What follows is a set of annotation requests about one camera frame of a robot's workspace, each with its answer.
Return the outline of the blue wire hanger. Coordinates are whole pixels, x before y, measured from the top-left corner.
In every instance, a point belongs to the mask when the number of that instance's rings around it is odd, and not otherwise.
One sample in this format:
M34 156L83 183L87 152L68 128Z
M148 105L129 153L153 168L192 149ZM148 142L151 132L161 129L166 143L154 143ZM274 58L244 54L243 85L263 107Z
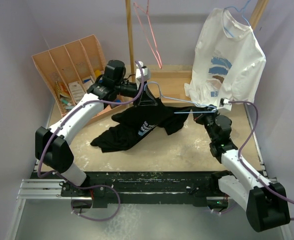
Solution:
M216 106L213 106L213 105L204 105L204 104L199 104L199 103L193 102L191 100L184 100L184 99L180 99L180 98L165 96L165 95L163 95L163 93L161 91L161 87L160 87L159 83L156 82L156 81L146 82L144 84L143 89L144 90L149 89L148 85L151 85L151 84L157 85L158 93L159 93L160 98L164 98L164 99L167 99L167 100L178 101L178 102L182 102L182 103L189 103L189 104L192 104L194 107L201 108L201 109L209 108L209 111L205 111L205 110L195 111L194 112L195 114L209 114L209 113L217 113L218 112L218 108Z

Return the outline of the black t-shirt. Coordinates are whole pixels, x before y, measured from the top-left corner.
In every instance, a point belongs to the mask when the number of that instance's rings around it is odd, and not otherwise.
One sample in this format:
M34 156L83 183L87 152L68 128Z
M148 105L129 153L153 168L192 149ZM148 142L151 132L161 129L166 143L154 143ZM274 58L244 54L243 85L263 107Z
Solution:
M132 106L112 115L117 125L94 138L90 145L102 153L127 151L156 127L163 128L168 136L181 130L192 108L166 106L160 98L155 100L157 105Z

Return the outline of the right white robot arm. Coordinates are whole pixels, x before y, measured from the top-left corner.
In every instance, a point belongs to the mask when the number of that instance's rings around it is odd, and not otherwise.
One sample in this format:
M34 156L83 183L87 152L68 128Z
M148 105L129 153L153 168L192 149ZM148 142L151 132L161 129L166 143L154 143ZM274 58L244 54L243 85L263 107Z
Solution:
M193 107L192 114L210 138L211 155L230 172L211 181L210 192L231 197L245 211L256 232L289 224L291 217L284 186L271 182L243 158L231 139L232 120L212 106Z

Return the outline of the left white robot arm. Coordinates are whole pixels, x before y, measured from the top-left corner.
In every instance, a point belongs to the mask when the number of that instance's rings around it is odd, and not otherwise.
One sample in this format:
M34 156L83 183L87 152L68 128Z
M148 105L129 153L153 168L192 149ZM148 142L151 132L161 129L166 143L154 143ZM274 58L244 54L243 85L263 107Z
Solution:
M135 82L125 78L126 67L120 60L110 60L103 74L97 77L79 103L61 120L49 128L39 127L35 132L35 157L39 161L37 176L42 179L51 174L68 181L78 196L91 189L90 177L74 162L70 149L75 136L97 114L109 105L120 105L117 96L137 103L143 96L151 71L136 61Z

